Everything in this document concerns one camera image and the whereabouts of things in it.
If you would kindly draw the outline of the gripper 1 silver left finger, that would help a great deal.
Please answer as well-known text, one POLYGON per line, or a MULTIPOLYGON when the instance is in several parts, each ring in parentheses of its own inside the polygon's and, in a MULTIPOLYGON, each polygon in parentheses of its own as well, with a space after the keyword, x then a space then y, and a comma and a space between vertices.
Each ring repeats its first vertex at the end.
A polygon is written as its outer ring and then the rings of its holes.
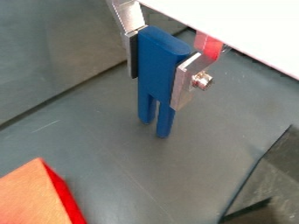
POLYGON ((105 0, 116 20, 125 48, 126 69, 132 79, 137 77, 137 33, 145 28, 140 3, 136 0, 105 0))

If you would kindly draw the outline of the gripper 1 red right finger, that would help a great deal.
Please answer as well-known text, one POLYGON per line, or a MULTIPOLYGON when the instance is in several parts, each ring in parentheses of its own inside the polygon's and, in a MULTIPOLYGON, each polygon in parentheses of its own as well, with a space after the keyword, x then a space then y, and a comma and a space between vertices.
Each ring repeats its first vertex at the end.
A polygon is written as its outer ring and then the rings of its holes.
POLYGON ((208 67, 217 60, 222 43, 208 34, 196 31, 193 40, 196 52, 177 65, 172 84, 170 108, 177 111, 192 99, 192 91, 206 90, 213 78, 208 67))

